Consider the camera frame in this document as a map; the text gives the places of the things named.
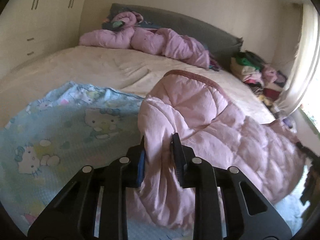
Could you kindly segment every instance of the white curtain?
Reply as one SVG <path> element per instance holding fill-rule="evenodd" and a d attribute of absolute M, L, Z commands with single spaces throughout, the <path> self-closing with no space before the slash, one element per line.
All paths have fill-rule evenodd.
<path fill-rule="evenodd" d="M 288 115 L 300 106 L 302 98 L 306 93 L 319 63 L 319 19 L 318 12 L 313 5 L 303 5 L 299 48 L 284 91 L 276 101 L 278 108 Z"/>

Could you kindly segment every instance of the drawer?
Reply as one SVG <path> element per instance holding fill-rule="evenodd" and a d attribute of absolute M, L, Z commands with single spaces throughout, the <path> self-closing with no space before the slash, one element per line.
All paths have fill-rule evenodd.
<path fill-rule="evenodd" d="M 1 41 L 0 43 L 0 51 L 3 50 L 11 53 L 12 51 L 16 51 L 17 49 L 24 49 L 32 46 L 33 44 L 39 43 L 41 41 L 46 41 L 50 39 L 50 29 L 47 27 L 31 30 L 23 33 L 17 33 L 15 36 L 11 36 L 5 41 Z"/>
<path fill-rule="evenodd" d="M 49 53 L 51 51 L 50 48 L 50 40 L 47 40 L 32 44 L 23 49 L 16 49 L 15 51 L 6 51 L 6 53 L 0 51 L 0 76 L 4 76 L 24 62 Z"/>

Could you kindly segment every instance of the bedroom wall corner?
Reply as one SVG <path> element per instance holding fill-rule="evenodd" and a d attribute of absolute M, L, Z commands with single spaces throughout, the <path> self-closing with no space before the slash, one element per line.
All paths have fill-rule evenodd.
<path fill-rule="evenodd" d="M 243 48 L 268 62 L 278 44 L 281 0 L 85 0 L 80 35 L 100 29 L 112 3 L 155 7 L 197 18 L 243 37 Z"/>
<path fill-rule="evenodd" d="M 272 64 L 287 77 L 290 75 L 299 45 L 302 13 L 303 8 L 299 4 L 284 3 L 281 8 L 279 40 Z"/>

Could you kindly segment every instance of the window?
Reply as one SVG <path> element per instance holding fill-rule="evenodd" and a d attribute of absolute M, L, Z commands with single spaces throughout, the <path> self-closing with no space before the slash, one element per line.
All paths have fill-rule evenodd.
<path fill-rule="evenodd" d="M 313 126 L 316 134 L 320 135 L 320 67 L 311 81 L 305 96 L 302 100 L 301 109 L 308 117 L 309 124 Z"/>

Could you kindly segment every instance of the white wardrobe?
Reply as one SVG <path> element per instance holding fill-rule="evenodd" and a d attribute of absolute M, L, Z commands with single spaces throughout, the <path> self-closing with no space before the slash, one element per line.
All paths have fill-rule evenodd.
<path fill-rule="evenodd" d="M 10 0 L 0 15 L 0 79 L 13 68 L 76 46 L 84 0 Z"/>

